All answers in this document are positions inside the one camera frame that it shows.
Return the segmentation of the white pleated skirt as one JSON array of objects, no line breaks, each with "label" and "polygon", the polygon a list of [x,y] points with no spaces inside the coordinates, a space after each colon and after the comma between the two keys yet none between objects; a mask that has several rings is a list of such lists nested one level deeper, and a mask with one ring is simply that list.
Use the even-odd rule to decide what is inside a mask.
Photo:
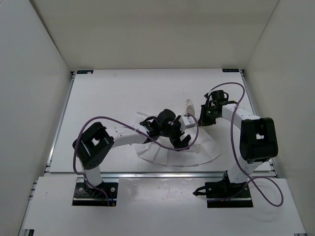
[{"label": "white pleated skirt", "polygon": [[188,149],[183,151],[173,151],[160,147],[156,143],[135,144],[135,151],[139,158],[163,166],[190,167],[208,163],[221,154],[221,148],[216,141],[204,130],[190,128],[185,131],[191,138],[195,136],[197,140]]}]

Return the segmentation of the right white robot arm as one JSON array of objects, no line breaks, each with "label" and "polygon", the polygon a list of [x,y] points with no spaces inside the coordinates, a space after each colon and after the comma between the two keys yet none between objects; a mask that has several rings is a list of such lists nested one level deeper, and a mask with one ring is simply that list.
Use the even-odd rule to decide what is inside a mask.
[{"label": "right white robot arm", "polygon": [[236,164],[224,174],[220,185],[221,193],[232,197],[238,192],[238,184],[245,183],[261,164],[278,155],[278,143],[274,121],[261,118],[240,108],[236,101],[229,101],[229,95],[216,90],[205,95],[206,102],[201,106],[199,126],[216,124],[223,118],[230,122],[230,132],[236,126],[240,130],[239,152]]}]

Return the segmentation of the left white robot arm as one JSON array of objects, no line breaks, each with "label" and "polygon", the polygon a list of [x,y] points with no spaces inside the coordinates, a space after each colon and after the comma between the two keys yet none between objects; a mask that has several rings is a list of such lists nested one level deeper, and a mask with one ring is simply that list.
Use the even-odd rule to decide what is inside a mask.
[{"label": "left white robot arm", "polygon": [[196,126],[195,118],[190,114],[176,115],[165,109],[157,116],[145,118],[135,125],[127,125],[121,121],[106,117],[106,120],[115,122],[117,127],[106,128],[99,120],[101,116],[87,121],[81,129],[78,138],[73,142],[74,160],[79,160],[86,183],[86,190],[93,196],[103,190],[103,181],[100,175],[100,164],[108,152],[120,146],[132,144],[155,143],[162,148],[166,145],[158,143],[158,138],[168,138],[170,150],[182,151],[192,145],[191,136],[185,131]]}]

